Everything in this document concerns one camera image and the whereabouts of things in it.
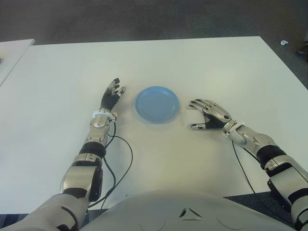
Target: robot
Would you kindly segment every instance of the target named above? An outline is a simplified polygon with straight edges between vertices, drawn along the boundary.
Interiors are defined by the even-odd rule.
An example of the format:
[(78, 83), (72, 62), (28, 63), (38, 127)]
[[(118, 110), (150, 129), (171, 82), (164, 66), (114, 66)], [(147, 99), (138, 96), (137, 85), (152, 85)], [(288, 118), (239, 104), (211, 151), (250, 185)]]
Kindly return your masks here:
[[(119, 79), (108, 86), (100, 109), (93, 113), (90, 132), (63, 177), (60, 193), (25, 219), (2, 231), (77, 231), (91, 202), (101, 197), (103, 170), (112, 109), (124, 94)], [(308, 231), (308, 173), (274, 140), (233, 120), (217, 103), (189, 103), (206, 118), (192, 129), (222, 129), (223, 135), (246, 149), (269, 176), (275, 198), (291, 213), (294, 228), (230, 200), (201, 192), (154, 191), (126, 199), (108, 209), (83, 231)]]

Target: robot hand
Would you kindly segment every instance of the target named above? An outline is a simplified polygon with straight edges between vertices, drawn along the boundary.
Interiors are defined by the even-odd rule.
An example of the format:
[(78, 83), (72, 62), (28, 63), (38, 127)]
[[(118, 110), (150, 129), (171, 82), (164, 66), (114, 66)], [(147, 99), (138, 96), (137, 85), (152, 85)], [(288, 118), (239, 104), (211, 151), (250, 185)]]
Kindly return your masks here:
[(199, 110), (205, 117), (205, 123), (193, 124), (193, 129), (223, 128), (231, 120), (231, 115), (213, 101), (196, 99), (191, 101), (189, 106)]
[(120, 97), (124, 94), (126, 90), (125, 87), (121, 87), (120, 90), (117, 90), (120, 87), (119, 83), (120, 80), (116, 78), (109, 84), (103, 95), (100, 109), (111, 111)]

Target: robot forearm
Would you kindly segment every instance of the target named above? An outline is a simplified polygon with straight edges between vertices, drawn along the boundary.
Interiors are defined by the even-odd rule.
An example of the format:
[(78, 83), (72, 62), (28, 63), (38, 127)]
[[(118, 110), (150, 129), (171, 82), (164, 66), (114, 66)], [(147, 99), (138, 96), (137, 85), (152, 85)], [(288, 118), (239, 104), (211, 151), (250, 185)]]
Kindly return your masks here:
[(308, 173), (274, 140), (230, 120), (223, 134), (254, 155), (269, 176), (268, 186), (289, 212), (297, 230), (308, 223)]
[(100, 109), (93, 113), (90, 132), (62, 179), (60, 194), (4, 231), (76, 231), (81, 228), (90, 202), (101, 196), (102, 158), (106, 155), (109, 124), (116, 119), (111, 110), (125, 91), (124, 87), (117, 90), (118, 83), (119, 79), (112, 81), (103, 95)]

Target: black joint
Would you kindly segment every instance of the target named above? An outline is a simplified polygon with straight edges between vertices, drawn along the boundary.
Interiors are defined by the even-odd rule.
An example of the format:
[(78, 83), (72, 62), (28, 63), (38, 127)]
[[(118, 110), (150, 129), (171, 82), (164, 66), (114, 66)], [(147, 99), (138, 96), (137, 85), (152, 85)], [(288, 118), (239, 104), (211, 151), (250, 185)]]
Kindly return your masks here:
[(68, 188), (63, 191), (63, 194), (69, 194), (76, 198), (83, 198), (87, 194), (87, 190), (82, 188)]
[(297, 190), (296, 192), (289, 195), (288, 199), (293, 204), (297, 199), (299, 199), (303, 196), (308, 196), (308, 188), (303, 188), (303, 189)]
[[(78, 222), (77, 222), (77, 218), (74, 215), (74, 213), (71, 210), (69, 210), (68, 208), (64, 207), (64, 206), (62, 206), (61, 209), (65, 210), (67, 213), (69, 213), (69, 215), (71, 215), (71, 217), (75, 221), (75, 224), (73, 225), (73, 227), (71, 229), (68, 229), (68, 230), (70, 230), (70, 231), (77, 231), (78, 230)], [(67, 227), (66, 225), (59, 225), (57, 228), (59, 230), (61, 230), (61, 231), (67, 231), (66, 227)]]
[(298, 216), (296, 219), (296, 222), (294, 223), (294, 228), (296, 230), (302, 230), (302, 228), (304, 227), (304, 225), (308, 224), (308, 220), (304, 221), (303, 223), (299, 220), (300, 215), (302, 215), (304, 212), (306, 212), (308, 210), (308, 208), (304, 209)]
[(89, 201), (97, 201), (102, 194), (103, 170), (101, 167), (96, 167), (91, 184)]
[(91, 153), (103, 158), (106, 155), (106, 149), (101, 143), (88, 142), (82, 146), (79, 154), (82, 153)]
[(264, 169), (265, 164), (280, 155), (286, 155), (286, 153), (281, 150), (278, 146), (267, 145), (259, 149), (257, 152), (257, 158), (260, 161), (261, 168)]

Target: small white object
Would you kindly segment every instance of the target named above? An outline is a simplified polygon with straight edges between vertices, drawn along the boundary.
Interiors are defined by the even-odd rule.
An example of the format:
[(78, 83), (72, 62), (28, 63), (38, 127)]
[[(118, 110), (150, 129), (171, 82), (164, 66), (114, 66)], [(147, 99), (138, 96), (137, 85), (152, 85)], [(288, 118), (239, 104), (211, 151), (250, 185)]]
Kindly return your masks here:
[(204, 116), (198, 110), (188, 109), (186, 110), (186, 126), (191, 127), (192, 124), (202, 124), (205, 123)]
[(284, 46), (284, 45), (286, 45), (286, 44), (288, 44), (289, 42), (288, 41), (286, 41), (286, 40), (281, 40), (281, 42), (280, 42), (280, 44), (282, 45), (282, 46)]

